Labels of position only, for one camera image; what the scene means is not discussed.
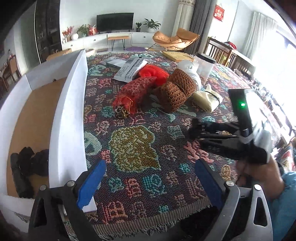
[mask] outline window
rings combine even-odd
[[[254,59],[257,78],[296,125],[296,48],[278,32],[269,33]]]

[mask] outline television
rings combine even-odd
[[[96,28],[98,32],[130,30],[133,28],[133,12],[97,15]]]

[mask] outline red wall decoration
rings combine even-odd
[[[224,9],[218,5],[216,5],[215,7],[215,11],[214,11],[214,18],[222,21],[223,17],[224,17]]]

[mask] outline plastic container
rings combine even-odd
[[[203,53],[196,53],[194,59],[196,59],[199,64],[197,73],[204,85],[213,69],[214,64],[216,63],[216,60]]]
[[[199,58],[197,56],[194,56],[194,61],[193,61],[193,65],[195,66],[196,69],[198,69],[199,67],[199,63],[198,63]]]

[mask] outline tv stand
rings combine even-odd
[[[126,45],[125,47],[150,47],[152,44],[154,44],[153,40],[154,33],[146,33],[146,32],[119,32],[119,33],[109,33],[100,31],[100,33],[96,33],[93,36],[83,37],[79,38],[77,40],[72,40],[67,43],[62,44],[62,49],[72,49],[72,51],[76,51],[79,49],[105,49],[105,48],[112,48],[113,47],[121,47],[122,48],[122,41],[124,44],[124,38],[122,36],[129,36],[129,39],[125,41]],[[114,44],[113,41],[109,37],[119,37],[119,41],[115,41]]]

